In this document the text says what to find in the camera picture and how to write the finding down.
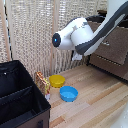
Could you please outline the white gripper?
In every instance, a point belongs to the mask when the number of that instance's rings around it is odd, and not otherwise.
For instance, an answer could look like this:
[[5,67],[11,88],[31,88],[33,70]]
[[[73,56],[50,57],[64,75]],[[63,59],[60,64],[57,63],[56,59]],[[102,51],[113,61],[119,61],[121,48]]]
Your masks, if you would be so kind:
[[80,54],[78,54],[77,52],[74,51],[72,61],[81,60],[81,59],[82,59],[82,55],[80,55]]

